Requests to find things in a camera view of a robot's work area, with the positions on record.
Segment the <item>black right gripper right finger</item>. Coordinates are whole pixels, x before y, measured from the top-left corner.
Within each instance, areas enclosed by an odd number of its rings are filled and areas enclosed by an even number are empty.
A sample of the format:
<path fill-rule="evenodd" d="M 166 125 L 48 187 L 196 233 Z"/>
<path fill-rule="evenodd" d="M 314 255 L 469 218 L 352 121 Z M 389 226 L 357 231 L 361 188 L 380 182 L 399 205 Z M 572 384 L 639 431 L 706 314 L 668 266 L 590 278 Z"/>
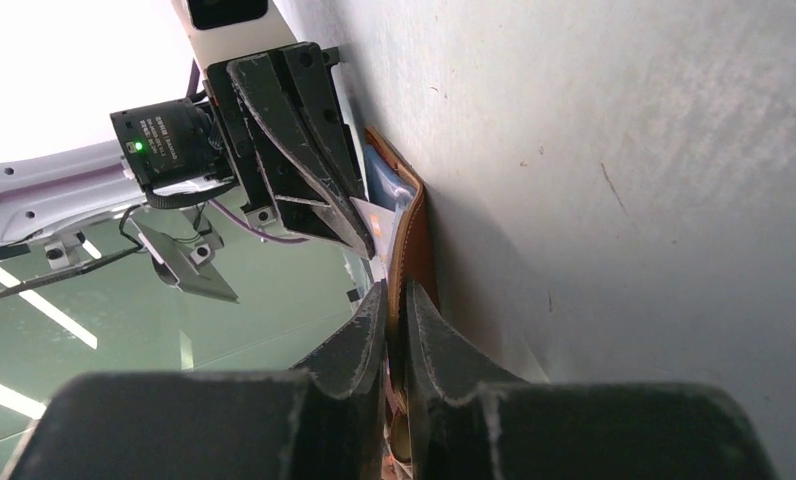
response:
<path fill-rule="evenodd" d="M 744 410 L 695 383 L 530 383 L 405 287 L 405 379 L 419 479 L 773 479 Z"/>

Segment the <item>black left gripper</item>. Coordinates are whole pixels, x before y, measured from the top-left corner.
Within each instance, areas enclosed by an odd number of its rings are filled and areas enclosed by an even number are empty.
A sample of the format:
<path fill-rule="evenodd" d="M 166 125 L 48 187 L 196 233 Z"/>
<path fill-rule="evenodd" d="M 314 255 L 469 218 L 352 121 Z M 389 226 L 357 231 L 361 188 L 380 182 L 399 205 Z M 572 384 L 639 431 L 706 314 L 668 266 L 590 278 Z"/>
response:
<path fill-rule="evenodd" d="M 340 62 L 336 47 L 299 42 L 214 64 L 207 85 L 250 207 L 271 206 L 290 233 L 370 259 L 351 201 L 365 188 L 332 74 Z"/>

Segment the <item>brown leather card holder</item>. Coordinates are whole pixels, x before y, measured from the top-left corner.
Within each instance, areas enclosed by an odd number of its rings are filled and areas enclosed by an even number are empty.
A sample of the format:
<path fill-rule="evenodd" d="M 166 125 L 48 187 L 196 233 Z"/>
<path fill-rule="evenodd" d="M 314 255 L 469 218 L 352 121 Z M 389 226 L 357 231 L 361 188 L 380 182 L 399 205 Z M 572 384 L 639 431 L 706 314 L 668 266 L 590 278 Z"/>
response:
<path fill-rule="evenodd" d="M 388 331 L 401 331 L 401 306 L 405 283 L 411 279 L 427 292 L 435 307 L 440 306 L 428 198 L 422 177 L 411 167 L 391 143 L 373 127 L 365 129 L 366 145 L 372 147 L 386 171 L 395 174 L 410 192 L 409 204 L 397 221 L 396 240 L 391 248 L 387 268 Z"/>

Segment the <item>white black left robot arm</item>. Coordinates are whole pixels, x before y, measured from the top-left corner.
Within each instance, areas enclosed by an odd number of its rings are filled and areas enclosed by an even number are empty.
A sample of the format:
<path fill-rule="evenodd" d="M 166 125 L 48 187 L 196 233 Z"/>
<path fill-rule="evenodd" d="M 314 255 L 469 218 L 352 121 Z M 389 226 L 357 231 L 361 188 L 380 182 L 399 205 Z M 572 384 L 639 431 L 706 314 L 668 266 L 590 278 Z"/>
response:
<path fill-rule="evenodd" d="M 335 48 L 299 42 L 221 60 L 202 91 L 111 115 L 113 140 L 0 164 L 0 260 L 72 235 L 119 208 L 183 210 L 232 190 L 242 218 L 288 239 L 371 257 L 364 186 L 338 104 Z"/>

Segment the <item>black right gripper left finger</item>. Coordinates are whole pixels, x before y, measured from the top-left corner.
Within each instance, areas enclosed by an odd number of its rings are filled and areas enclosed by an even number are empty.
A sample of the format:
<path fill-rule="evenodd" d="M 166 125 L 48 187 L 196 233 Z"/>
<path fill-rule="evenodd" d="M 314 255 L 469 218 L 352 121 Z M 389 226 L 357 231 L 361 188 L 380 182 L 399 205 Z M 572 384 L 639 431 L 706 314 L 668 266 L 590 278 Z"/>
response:
<path fill-rule="evenodd" d="M 6 479 L 377 479 L 388 287 L 293 367 L 104 372 L 52 398 Z"/>

